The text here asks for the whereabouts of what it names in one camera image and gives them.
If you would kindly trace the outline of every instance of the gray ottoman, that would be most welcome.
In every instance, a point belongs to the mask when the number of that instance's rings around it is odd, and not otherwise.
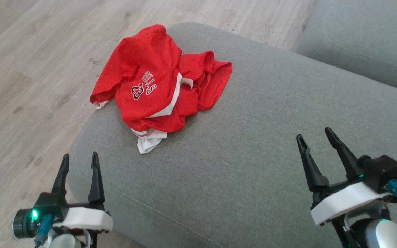
[[[296,52],[397,88],[397,1],[320,0]]]
[[[232,61],[223,95],[144,155],[114,101],[96,110],[71,149],[76,198],[97,151],[115,231],[148,248],[338,247],[333,227],[312,221],[296,135],[332,183],[345,171],[325,127],[357,156],[397,159],[397,89],[206,25],[169,34],[185,53]]]

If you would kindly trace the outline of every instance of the red fabric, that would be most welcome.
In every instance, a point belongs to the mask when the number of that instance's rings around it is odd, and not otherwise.
[[[142,78],[148,78],[146,72],[152,77],[144,83]],[[216,61],[212,51],[181,55],[181,49],[167,35],[165,27],[153,25],[123,39],[116,47],[94,87],[90,102],[100,103],[115,97],[128,127],[139,132],[149,128],[175,132],[183,128],[186,116],[216,104],[231,72],[232,64]],[[171,115],[147,118],[171,102],[178,73],[192,79],[193,88],[185,84],[180,86]],[[139,84],[144,84],[143,92]],[[149,94],[150,89],[145,88],[147,84],[148,87],[156,84]]]

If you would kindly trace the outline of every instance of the printed logo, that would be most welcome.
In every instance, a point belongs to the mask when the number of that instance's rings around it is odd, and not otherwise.
[[[142,81],[143,83],[139,83],[139,85],[131,88],[131,94],[133,95],[134,100],[139,99],[139,97],[142,95],[144,91],[143,84],[145,84],[146,95],[151,94],[151,92],[157,88],[157,84],[154,83],[155,79],[151,72],[145,72],[145,74],[143,74]]]

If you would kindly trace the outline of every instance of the gray cushion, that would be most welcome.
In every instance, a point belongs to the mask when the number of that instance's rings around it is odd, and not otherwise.
[[[397,1],[320,0],[296,52],[397,88]]]
[[[397,89],[206,25],[169,34],[185,53],[232,61],[225,91],[144,155],[114,101],[96,110],[71,149],[77,199],[97,151],[115,230],[148,248],[338,247],[332,226],[311,219],[296,135],[332,183],[345,172],[324,127],[357,156],[397,159]]]

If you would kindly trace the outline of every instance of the cushion seam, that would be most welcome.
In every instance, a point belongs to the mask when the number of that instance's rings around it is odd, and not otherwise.
[[[83,171],[81,169],[79,169],[78,167],[76,168],[77,171],[87,180],[91,180],[91,177],[86,177],[85,173],[83,173]],[[123,196],[123,199],[128,200],[128,202],[130,202],[131,204],[137,205],[138,207],[140,207],[141,209],[147,211],[148,213],[151,213],[152,215],[156,215],[159,218],[161,218],[164,221],[168,221],[171,223],[174,223],[178,226],[180,226],[182,229],[186,230],[187,233],[189,233],[191,236],[193,236],[194,238],[197,238],[205,243],[209,243],[211,245],[216,245],[220,248],[224,248],[223,246],[221,246],[220,244],[212,241],[210,238],[206,237],[203,234],[200,234],[199,232],[194,231],[192,228],[186,226],[185,224],[181,223],[178,220],[175,220],[174,218],[168,216],[167,214],[154,209],[153,207],[149,206],[148,204],[145,204],[137,199],[132,198],[131,196],[128,196],[127,194],[120,192],[119,190],[115,189],[114,187],[109,187],[111,188],[113,191],[115,191],[116,193],[118,193],[119,195]]]
[[[391,66],[397,67],[396,64],[390,63],[390,62],[388,62],[388,61],[381,61],[381,60],[379,60],[379,59],[377,59],[377,58],[373,58],[373,57],[371,57],[371,56],[369,56],[369,55],[365,55],[365,54],[362,54],[362,53],[360,53],[360,52],[356,52],[356,51],[347,49],[347,48],[345,48],[345,47],[342,47],[342,46],[340,46],[340,45],[338,45],[338,44],[335,44],[335,43],[334,43],[333,41],[331,41],[331,40],[329,39],[329,37],[327,36],[327,32],[326,32],[326,18],[327,18],[327,15],[325,15],[325,16],[323,17],[323,20],[322,20],[322,23],[321,23],[321,29],[322,29],[323,34],[324,34],[324,41],[326,41],[329,45],[331,45],[332,47],[336,47],[337,49],[342,49],[342,50],[344,50],[345,52],[347,52],[347,53],[349,53],[349,54],[354,54],[354,55],[361,56],[361,57],[363,57],[364,59],[367,59],[367,60],[372,60],[372,61],[375,61],[375,62],[380,63],[380,64],[387,64],[387,65],[391,65]]]

